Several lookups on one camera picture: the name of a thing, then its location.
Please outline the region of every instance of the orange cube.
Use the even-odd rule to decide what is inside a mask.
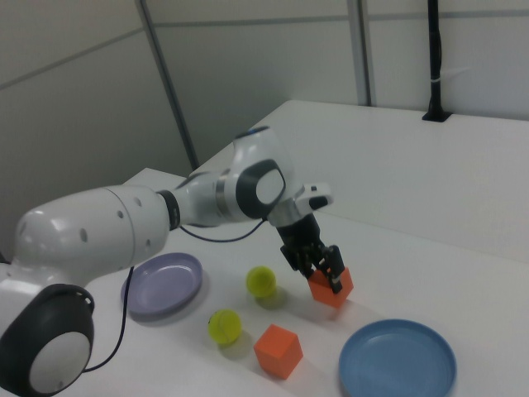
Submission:
[[[287,379],[303,358],[298,335],[274,324],[264,331],[254,351],[261,368],[282,379]]]
[[[316,270],[308,278],[308,286],[315,300],[338,309],[346,301],[347,296],[354,288],[348,268],[341,273],[340,281],[341,291],[338,294],[334,294],[325,275],[321,271]]]

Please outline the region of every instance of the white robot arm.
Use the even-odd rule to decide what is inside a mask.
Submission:
[[[141,186],[89,190],[35,208],[18,223],[15,255],[0,264],[0,386],[20,396],[49,396],[88,364],[98,277],[159,252],[170,230],[266,219],[284,241],[294,270],[324,271],[337,293],[344,270],[326,247],[312,212],[332,201],[325,184],[303,185],[268,127],[234,140],[229,169],[192,175],[177,189]]]

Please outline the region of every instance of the purple plate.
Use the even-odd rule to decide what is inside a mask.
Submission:
[[[191,300],[201,284],[202,266],[194,256],[182,252],[157,256],[132,273],[128,310],[140,316],[170,313]]]

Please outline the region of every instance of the tennis ball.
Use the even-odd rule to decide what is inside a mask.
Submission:
[[[209,319],[207,331],[209,336],[220,345],[232,343],[241,335],[241,319],[233,310],[219,310]]]
[[[266,266],[257,266],[246,275],[246,288],[256,298],[266,298],[275,291],[275,274]]]

